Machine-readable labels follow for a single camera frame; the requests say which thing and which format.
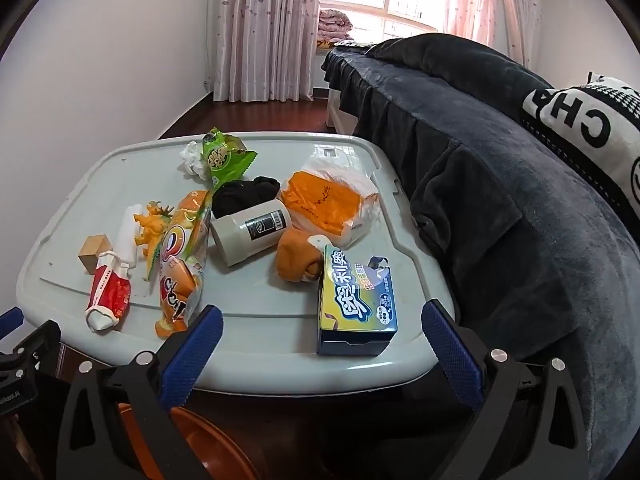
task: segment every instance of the white plastic bag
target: white plastic bag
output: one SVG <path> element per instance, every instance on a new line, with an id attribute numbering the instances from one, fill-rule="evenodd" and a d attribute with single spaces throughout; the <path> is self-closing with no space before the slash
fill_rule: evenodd
<path id="1" fill-rule="evenodd" d="M 360 208 L 352 218 L 343 222 L 342 232 L 339 235 L 325 231 L 316 225 L 310 219 L 311 214 L 302 214 L 299 211 L 288 208 L 293 225 L 314 235 L 325 235 L 334 246 L 341 248 L 348 247 L 369 232 L 373 223 L 380 216 L 378 188 L 369 177 L 351 167 L 351 165 L 339 164 L 328 156 L 318 155 L 309 158 L 300 171 L 335 182 L 357 193 L 361 199 Z M 286 195 L 288 188 L 289 181 L 287 180 L 280 191 L 280 199 L 285 204 L 286 200 L 283 200 L 283 192 Z"/>

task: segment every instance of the red toothpaste tube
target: red toothpaste tube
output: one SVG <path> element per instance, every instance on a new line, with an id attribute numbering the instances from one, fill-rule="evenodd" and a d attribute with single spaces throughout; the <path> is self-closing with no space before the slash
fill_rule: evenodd
<path id="1" fill-rule="evenodd" d="M 85 312 L 86 323 L 94 332 L 116 326 L 126 314 L 131 295 L 128 270 L 129 264 L 113 251 L 107 251 L 98 258 Z"/>

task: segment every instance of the orange bowl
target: orange bowl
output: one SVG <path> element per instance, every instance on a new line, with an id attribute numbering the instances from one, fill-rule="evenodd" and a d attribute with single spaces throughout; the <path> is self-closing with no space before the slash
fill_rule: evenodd
<path id="1" fill-rule="evenodd" d="M 142 471 L 151 480 L 163 480 L 131 407 L 121 404 L 120 415 Z M 184 408 L 172 408 L 171 420 L 202 465 L 216 480 L 258 480 L 258 473 L 247 456 L 233 440 L 208 420 Z"/>

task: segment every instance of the yellow toy dinosaur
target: yellow toy dinosaur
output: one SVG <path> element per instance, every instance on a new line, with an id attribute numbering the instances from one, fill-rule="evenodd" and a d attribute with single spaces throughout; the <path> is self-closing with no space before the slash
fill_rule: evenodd
<path id="1" fill-rule="evenodd" d="M 147 216 L 133 215 L 133 219 L 142 227 L 142 234 L 136 236 L 134 241 L 136 245 L 146 244 L 146 248 L 142 250 L 142 254 L 146 256 L 146 281 L 149 281 L 154 263 L 160 254 L 160 246 L 173 209 L 160 207 L 159 202 L 149 202 L 146 205 L 149 212 Z"/>

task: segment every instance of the crumpled tissue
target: crumpled tissue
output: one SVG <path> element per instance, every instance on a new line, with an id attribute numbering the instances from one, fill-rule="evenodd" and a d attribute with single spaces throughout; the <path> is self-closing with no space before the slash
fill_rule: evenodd
<path id="1" fill-rule="evenodd" d="M 180 167 L 188 175 L 199 176 L 205 182 L 210 180 L 210 171 L 207 161 L 202 156 L 199 143 L 192 140 L 180 152 L 182 164 Z"/>

